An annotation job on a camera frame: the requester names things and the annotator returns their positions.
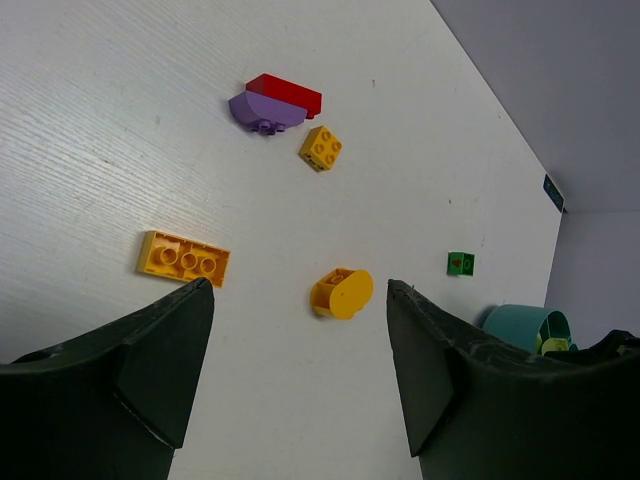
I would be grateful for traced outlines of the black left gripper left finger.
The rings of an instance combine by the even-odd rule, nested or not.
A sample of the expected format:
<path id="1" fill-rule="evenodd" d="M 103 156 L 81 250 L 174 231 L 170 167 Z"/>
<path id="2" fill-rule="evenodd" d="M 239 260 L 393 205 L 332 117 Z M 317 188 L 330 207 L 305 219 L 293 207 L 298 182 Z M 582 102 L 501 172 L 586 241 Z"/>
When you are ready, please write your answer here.
<path id="1" fill-rule="evenodd" d="M 2 365 L 2 478 L 167 478 L 184 444 L 213 317 L 213 287 L 198 278 Z"/>

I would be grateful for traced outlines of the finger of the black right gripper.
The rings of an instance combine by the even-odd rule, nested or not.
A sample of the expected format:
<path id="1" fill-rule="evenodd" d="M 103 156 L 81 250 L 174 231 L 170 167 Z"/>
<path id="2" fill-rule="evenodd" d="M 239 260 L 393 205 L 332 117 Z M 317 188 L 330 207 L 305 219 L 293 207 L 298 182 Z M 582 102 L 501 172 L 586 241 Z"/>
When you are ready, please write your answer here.
<path id="1" fill-rule="evenodd" d="M 638 351 L 638 337 L 627 331 L 612 330 L 589 348 L 551 351 L 547 352 L 545 357 L 554 360 L 612 360 Z"/>

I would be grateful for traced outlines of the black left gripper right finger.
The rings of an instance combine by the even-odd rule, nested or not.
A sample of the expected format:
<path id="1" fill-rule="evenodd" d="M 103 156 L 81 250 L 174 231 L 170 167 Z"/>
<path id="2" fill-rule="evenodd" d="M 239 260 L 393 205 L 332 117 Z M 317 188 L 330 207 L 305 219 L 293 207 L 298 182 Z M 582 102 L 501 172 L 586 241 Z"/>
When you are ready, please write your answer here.
<path id="1" fill-rule="evenodd" d="M 635 479 L 639 351 L 554 360 L 388 284 L 410 453 L 426 479 Z"/>

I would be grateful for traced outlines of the lime curved lego brick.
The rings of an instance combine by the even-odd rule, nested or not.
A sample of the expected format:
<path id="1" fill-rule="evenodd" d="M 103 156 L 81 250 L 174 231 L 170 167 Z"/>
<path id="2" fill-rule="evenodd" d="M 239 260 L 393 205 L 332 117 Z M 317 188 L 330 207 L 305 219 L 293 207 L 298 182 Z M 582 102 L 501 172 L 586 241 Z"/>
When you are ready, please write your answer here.
<path id="1" fill-rule="evenodd" d="M 540 334 L 537 335 L 535 350 L 536 353 L 545 356 L 553 352 L 566 352 L 571 347 L 570 341 L 566 338 L 549 337 L 543 339 Z"/>

